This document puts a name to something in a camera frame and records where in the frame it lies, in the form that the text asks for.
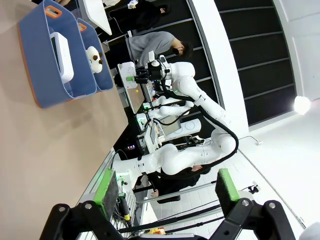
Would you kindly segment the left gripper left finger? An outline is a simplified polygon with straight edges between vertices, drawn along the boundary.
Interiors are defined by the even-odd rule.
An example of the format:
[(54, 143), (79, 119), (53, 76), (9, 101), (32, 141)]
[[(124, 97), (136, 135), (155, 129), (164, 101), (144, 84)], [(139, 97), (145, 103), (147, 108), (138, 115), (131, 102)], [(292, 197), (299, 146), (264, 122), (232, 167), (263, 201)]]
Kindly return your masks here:
[(124, 237), (111, 223), (119, 195), (116, 172), (107, 169), (93, 199), (70, 207), (54, 205), (40, 235), (41, 240), (76, 240), (85, 232), (93, 232), (98, 240), (122, 240)]

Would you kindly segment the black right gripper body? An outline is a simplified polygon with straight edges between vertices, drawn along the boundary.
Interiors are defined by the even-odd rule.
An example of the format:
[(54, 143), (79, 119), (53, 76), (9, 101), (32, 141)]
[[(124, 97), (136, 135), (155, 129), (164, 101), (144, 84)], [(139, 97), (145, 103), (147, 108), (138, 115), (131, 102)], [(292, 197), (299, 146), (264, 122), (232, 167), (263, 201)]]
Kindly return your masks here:
[(160, 80), (162, 78), (162, 67), (161, 66), (150, 66), (148, 68), (137, 67), (136, 68), (136, 83), (147, 84), (148, 81)]

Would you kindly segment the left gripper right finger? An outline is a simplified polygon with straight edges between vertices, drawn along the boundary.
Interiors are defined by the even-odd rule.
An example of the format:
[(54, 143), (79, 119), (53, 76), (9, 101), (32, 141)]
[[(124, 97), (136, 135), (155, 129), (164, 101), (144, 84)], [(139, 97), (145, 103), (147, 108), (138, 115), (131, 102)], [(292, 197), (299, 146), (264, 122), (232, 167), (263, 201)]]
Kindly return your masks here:
[(282, 204), (268, 200), (261, 205), (251, 193), (241, 193), (226, 168), (219, 169), (217, 173), (215, 193), (224, 220), (212, 234), (213, 240), (235, 240), (242, 230), (253, 231), (258, 240), (295, 239)]

